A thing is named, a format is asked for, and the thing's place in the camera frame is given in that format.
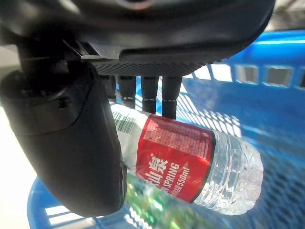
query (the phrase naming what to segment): black plastic object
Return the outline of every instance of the black plastic object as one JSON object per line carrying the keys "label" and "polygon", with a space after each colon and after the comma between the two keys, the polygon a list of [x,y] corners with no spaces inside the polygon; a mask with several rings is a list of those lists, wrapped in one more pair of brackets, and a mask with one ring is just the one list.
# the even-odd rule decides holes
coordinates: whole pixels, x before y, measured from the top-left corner
{"label": "black plastic object", "polygon": [[117,79],[123,104],[135,109],[136,77],[118,76]]}
{"label": "black plastic object", "polygon": [[156,113],[156,96],[158,92],[158,77],[141,77],[142,109],[146,112]]}
{"label": "black plastic object", "polygon": [[115,76],[112,75],[100,75],[100,80],[104,84],[107,98],[116,103],[116,88],[115,88]]}
{"label": "black plastic object", "polygon": [[0,18],[22,36],[54,39],[73,35],[104,45],[105,57],[114,59],[110,55],[125,49],[216,47],[249,40],[268,20],[275,2],[154,0],[133,9],[120,4],[123,1],[2,0]]}
{"label": "black plastic object", "polygon": [[51,193],[84,217],[123,205],[126,168],[102,83],[88,63],[30,78],[15,72],[0,86],[10,125]]}
{"label": "black plastic object", "polygon": [[[153,75],[171,77],[173,75],[188,75],[207,63],[218,62],[229,58],[246,48],[264,31],[272,10],[259,28],[253,28],[255,33],[246,40],[239,42],[214,42],[187,44],[176,47],[125,49],[120,53],[119,60],[105,60],[96,63],[99,74]],[[236,34],[243,33],[236,24],[230,28]]]}
{"label": "black plastic object", "polygon": [[162,80],[162,116],[176,119],[177,98],[182,76],[163,77]]}

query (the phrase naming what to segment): barcode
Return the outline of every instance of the barcode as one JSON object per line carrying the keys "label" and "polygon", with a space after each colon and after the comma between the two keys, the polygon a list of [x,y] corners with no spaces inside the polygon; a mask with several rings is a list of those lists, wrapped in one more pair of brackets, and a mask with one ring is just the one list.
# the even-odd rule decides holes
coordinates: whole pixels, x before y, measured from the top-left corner
{"label": "barcode", "polygon": [[122,115],[119,112],[113,112],[113,118],[115,122],[115,128],[117,131],[130,134],[135,126],[135,118],[128,117],[127,115]]}

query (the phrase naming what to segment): plastic water bottle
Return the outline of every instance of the plastic water bottle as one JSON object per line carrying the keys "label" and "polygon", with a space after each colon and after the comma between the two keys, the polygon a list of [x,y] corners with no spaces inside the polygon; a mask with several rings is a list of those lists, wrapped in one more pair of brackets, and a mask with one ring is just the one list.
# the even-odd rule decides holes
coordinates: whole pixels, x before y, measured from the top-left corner
{"label": "plastic water bottle", "polygon": [[118,104],[111,108],[130,173],[226,215],[255,205],[264,168],[248,142]]}

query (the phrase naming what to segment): bottle label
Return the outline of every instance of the bottle label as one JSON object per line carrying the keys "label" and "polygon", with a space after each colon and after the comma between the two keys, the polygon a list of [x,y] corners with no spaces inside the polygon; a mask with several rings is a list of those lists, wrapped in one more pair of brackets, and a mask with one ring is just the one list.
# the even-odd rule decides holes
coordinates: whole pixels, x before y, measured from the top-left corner
{"label": "bottle label", "polygon": [[115,128],[117,131],[120,131],[120,132],[123,132],[126,134],[131,134],[135,127],[136,120],[134,117],[130,116],[129,112],[125,112],[125,111],[128,111],[128,110],[122,109],[121,112],[118,112],[118,111],[112,112],[114,123],[115,123]]}
{"label": "bottle label", "polygon": [[209,175],[214,147],[212,131],[150,115],[138,143],[136,175],[193,202]]}

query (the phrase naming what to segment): blue plastic basket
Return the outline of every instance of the blue plastic basket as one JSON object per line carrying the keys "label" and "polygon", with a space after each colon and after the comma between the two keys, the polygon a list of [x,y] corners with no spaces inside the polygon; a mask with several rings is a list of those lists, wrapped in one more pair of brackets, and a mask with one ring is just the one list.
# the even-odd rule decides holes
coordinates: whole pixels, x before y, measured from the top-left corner
{"label": "blue plastic basket", "polygon": [[[161,84],[160,79],[157,96],[160,114]],[[264,33],[234,57],[183,78],[177,119],[241,136],[257,147],[264,164],[261,195],[252,210],[241,216],[200,210],[215,228],[305,227],[304,99],[305,31]],[[142,108],[141,102],[138,78],[137,109]],[[36,180],[28,201],[31,228],[54,228],[46,208],[58,205]],[[114,219],[112,222],[125,221],[125,215],[130,215],[128,209],[125,206],[109,217],[93,219],[92,228],[107,228],[110,224],[103,220],[108,218]]]}

